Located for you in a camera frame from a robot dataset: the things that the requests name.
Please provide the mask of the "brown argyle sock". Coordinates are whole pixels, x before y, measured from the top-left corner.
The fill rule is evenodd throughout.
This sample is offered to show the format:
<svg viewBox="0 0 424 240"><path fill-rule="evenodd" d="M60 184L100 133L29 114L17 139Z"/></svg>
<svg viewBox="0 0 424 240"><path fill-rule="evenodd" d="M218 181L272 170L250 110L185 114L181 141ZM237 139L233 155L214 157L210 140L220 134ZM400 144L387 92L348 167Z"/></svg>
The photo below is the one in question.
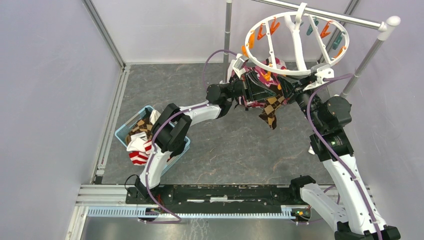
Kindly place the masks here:
<svg viewBox="0 0 424 240"><path fill-rule="evenodd" d="M284 104L285 97L283 95L267 98L259 118L274 130L277 127L276 111Z"/></svg>
<svg viewBox="0 0 424 240"><path fill-rule="evenodd" d="M148 140L151 140L153 137L152 128L153 123L148 119L139 120L134 127L129 131L128 135L125 137L125 143L128 144L131 141L131 136L139 133L145 133Z"/></svg>

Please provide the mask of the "white round clip hanger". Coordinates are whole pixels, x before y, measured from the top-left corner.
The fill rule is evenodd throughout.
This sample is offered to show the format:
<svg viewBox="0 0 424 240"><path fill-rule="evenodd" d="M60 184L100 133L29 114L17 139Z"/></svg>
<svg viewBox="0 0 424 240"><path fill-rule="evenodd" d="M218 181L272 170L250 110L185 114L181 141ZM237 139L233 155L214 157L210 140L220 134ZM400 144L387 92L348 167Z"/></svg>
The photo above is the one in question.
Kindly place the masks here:
<svg viewBox="0 0 424 240"><path fill-rule="evenodd" d="M330 64L331 68L338 64L343 57L346 55L346 52L350 46L350 37L346 28L336 20L337 14L332 14L326 11L320 11L317 9L308 8L306 3L300 3L298 5L294 3L288 3L277 0L266 0L265 3L270 5L277 5L279 7L284 7L286 9L292 9L292 11L286 11L278 14L271 15L264 18L263 20L256 23L251 27L248 34L245 37L244 45L248 44L247 53L249 55L249 60L255 65L267 70L271 73L286 75L286 76L308 76L311 75L311 69L307 68L304 50L301 39L301 26L303 20L307 20L311 29L311 35L315 37L317 45L323 55L324 63ZM272 40L272 35L275 34L276 30L279 28L280 23L284 23L287 27L289 34L291 35L293 50L294 50L294 59L296 63L296 70L287 70L287 69L278 69L276 63L276 50L275 44ZM347 49L336 59L329 55L326 44L323 42L324 38L330 34L330 27L341 32L345 32L343 35L342 43L343 46L346 46ZM265 38L268 45L268 53L270 56L269 63L262 63L258 58L252 53L254 48L254 43Z"/></svg>

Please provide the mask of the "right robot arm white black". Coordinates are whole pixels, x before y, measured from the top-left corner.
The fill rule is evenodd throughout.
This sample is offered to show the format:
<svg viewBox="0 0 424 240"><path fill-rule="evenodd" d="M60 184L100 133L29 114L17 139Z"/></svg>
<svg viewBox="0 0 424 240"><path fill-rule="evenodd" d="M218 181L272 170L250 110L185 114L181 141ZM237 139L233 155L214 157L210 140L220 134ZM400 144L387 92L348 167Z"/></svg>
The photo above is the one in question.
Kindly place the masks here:
<svg viewBox="0 0 424 240"><path fill-rule="evenodd" d="M397 227L381 216L369 195L358 170L353 147L344 130L352 121L351 104L341 96L326 101L318 92L336 82L325 78L322 85L309 89L310 76L278 78L284 97L297 103L311 128L310 145L330 174L342 204L331 200L308 176L291 181L289 199L295 204L306 202L332 228L337 240L399 240Z"/></svg>

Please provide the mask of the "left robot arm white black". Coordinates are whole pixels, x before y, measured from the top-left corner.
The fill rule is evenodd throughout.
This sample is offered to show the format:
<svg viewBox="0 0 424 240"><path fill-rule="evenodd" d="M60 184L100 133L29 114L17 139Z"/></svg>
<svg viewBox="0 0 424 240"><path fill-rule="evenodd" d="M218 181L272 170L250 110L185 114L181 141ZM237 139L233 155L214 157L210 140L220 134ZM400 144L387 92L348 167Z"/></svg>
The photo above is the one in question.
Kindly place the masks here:
<svg viewBox="0 0 424 240"><path fill-rule="evenodd" d="M280 83L265 84L258 79L254 70L235 75L229 83L211 84L206 89L206 101L179 107L174 103L166 106L152 127L152 151L146 167L135 182L138 197L145 204L157 198L157 187L162 171L172 154L181 153L185 148L185 138L192 125L203 121L219 119L232 107L233 100L239 97L246 101L261 101L275 97L281 89Z"/></svg>

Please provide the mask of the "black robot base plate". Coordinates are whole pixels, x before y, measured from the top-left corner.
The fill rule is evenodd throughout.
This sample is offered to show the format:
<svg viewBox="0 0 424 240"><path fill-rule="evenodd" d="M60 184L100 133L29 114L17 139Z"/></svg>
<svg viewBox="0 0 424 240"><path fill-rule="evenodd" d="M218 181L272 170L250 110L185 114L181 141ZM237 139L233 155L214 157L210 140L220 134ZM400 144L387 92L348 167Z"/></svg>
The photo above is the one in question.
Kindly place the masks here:
<svg viewBox="0 0 424 240"><path fill-rule="evenodd" d="M282 208L308 209L290 185L165 184L147 192L126 188L126 204L149 205L150 213L184 214L278 214Z"/></svg>

